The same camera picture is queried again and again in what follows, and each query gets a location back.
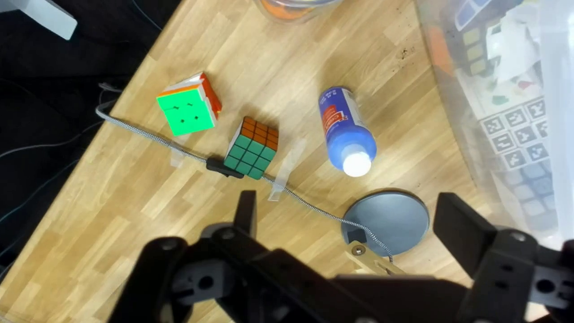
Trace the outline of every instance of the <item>plastic bin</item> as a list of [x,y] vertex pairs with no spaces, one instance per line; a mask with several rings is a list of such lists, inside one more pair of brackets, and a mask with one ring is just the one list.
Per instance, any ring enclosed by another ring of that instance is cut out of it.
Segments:
[[433,72],[494,222],[574,239],[574,2],[417,0]]

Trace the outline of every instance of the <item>green cube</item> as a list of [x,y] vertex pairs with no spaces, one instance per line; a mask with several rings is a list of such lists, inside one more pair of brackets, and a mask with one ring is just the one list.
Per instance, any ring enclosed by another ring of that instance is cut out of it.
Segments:
[[269,163],[271,163],[269,160],[259,158],[253,167],[266,170],[269,167]]
[[156,97],[174,136],[216,127],[212,106],[198,88]]
[[250,178],[253,178],[253,179],[260,179],[264,176],[264,172],[260,170],[260,169],[252,169],[250,170]]
[[230,167],[230,169],[235,169],[239,165],[239,160],[235,160],[234,156],[228,156],[225,160],[225,165]]
[[239,134],[235,140],[235,145],[248,149],[250,142],[252,142],[250,136]]
[[266,160],[273,160],[275,158],[275,151],[271,149],[271,147],[264,147],[264,151],[262,151],[262,158],[266,158]]
[[239,167],[237,167],[237,172],[241,172],[241,174],[250,174],[250,170],[252,170],[252,165],[248,165],[248,163],[239,163]]
[[253,152],[253,154],[260,154],[262,151],[264,151],[264,147],[266,145],[262,145],[262,143],[259,143],[259,142],[252,142],[252,145],[250,145],[250,151]]
[[232,151],[230,151],[230,156],[234,156],[237,160],[243,160],[244,152],[246,152],[244,149],[234,145]]
[[257,154],[253,154],[253,152],[248,151],[248,152],[244,154],[244,160],[243,160],[243,161],[253,165],[255,160],[257,160]]

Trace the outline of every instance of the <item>rubik's cube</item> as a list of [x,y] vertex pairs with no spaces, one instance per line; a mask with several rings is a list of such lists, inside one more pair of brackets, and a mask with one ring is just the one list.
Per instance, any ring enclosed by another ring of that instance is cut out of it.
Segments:
[[221,100],[205,73],[167,88],[156,100],[174,136],[212,129],[221,113]]
[[225,165],[250,178],[266,174],[278,149],[278,129],[244,116]]

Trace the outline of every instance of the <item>wooden table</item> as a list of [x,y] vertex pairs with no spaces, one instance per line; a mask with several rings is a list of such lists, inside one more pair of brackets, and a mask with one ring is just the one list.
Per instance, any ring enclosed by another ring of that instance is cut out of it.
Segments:
[[[418,194],[431,213],[443,190],[488,213],[442,108],[411,0],[348,0],[300,25],[269,21],[253,0],[185,0],[113,115],[169,136],[155,97],[201,70],[225,111],[216,129],[187,140],[189,149],[225,154],[241,118],[252,115],[280,124],[287,140],[309,138],[291,185],[329,212],[343,215],[356,199],[397,186]],[[316,102],[334,84],[354,90],[379,142],[379,158],[361,179],[327,160]],[[266,181],[228,179],[194,160],[173,167],[171,154],[106,124],[2,283],[0,317],[104,321],[146,242],[198,240],[207,224],[232,219],[244,188],[259,192],[259,240],[268,247],[284,247],[325,276],[357,269],[336,221],[289,195],[268,201]],[[397,264],[469,283],[433,233]],[[214,303],[196,307],[194,321],[221,319]]]

